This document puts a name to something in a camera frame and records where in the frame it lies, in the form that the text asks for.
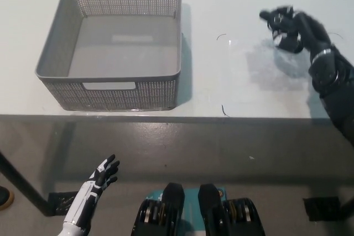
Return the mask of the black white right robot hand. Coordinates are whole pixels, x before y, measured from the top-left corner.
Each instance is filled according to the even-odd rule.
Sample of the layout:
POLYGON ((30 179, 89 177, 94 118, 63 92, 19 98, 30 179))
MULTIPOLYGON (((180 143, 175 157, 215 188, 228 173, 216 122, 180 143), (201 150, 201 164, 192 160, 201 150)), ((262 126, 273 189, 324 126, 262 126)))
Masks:
POLYGON ((331 49, 331 40, 324 26, 312 16, 294 10, 293 6, 280 6, 259 13, 272 32, 274 46, 280 50, 298 54, 302 50, 310 53, 310 61, 331 49))

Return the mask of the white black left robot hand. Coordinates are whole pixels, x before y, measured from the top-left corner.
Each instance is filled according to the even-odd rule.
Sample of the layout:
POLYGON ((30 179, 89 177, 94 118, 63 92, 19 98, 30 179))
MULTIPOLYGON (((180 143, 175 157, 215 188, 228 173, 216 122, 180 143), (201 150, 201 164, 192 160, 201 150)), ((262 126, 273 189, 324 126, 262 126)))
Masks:
POLYGON ((76 194, 64 219, 65 225, 73 225, 83 232, 88 231, 103 191, 117 181, 115 174, 118 167, 119 161, 114 154, 99 164, 76 194))

